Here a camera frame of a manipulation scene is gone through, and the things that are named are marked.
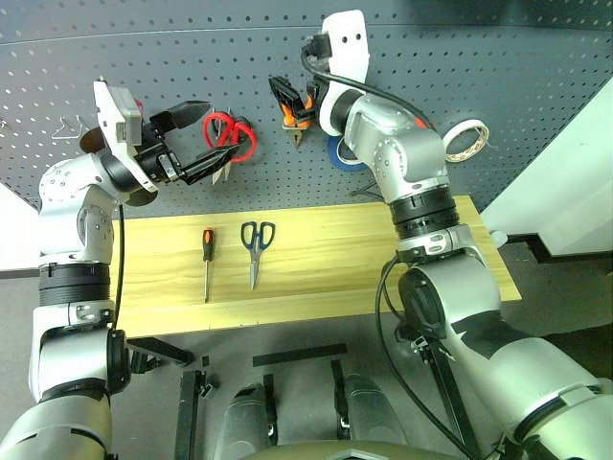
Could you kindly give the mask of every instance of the wooden board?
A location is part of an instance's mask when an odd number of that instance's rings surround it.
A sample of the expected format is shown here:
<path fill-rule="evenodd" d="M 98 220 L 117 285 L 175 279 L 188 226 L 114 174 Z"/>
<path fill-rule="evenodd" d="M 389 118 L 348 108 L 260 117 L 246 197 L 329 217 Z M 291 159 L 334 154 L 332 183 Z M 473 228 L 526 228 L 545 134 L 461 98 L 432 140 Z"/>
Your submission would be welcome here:
<path fill-rule="evenodd" d="M 456 203 L 502 299 L 520 299 L 472 201 L 457 196 Z M 261 255 L 253 291 L 249 252 L 239 234 L 247 220 L 277 225 L 274 242 Z M 216 231 L 216 255 L 205 304 L 202 231 L 207 226 Z M 125 232 L 119 327 L 132 337 L 371 313 L 381 267 L 397 246 L 389 210 L 382 203 L 131 219 L 125 222 Z M 113 283 L 118 255 L 116 238 Z M 404 270 L 398 266 L 388 281 L 398 306 L 396 282 Z"/>

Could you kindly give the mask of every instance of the metal hook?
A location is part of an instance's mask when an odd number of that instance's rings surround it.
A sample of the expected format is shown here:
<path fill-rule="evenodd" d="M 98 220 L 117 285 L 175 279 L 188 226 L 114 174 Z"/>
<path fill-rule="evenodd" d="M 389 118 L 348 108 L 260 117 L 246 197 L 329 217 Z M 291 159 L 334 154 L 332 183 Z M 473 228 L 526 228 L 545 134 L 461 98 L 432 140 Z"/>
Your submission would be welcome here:
<path fill-rule="evenodd" d="M 59 116 L 59 122 L 61 123 L 61 126 L 59 127 L 59 129 L 56 130 L 56 132 L 54 132 L 51 135 L 52 139 L 79 139 L 81 134 L 83 133 L 83 127 L 86 127 L 87 129 L 89 129 L 89 126 L 87 126 L 85 124 L 85 122 L 83 121 L 83 119 L 80 117 L 80 115 L 77 115 L 77 121 L 79 122 L 79 132 L 75 135 L 59 135 L 64 129 L 68 129 L 70 132 L 75 132 L 75 129 L 70 127 L 70 125 L 68 125 L 68 122 L 66 122 L 66 119 L 63 116 Z"/>

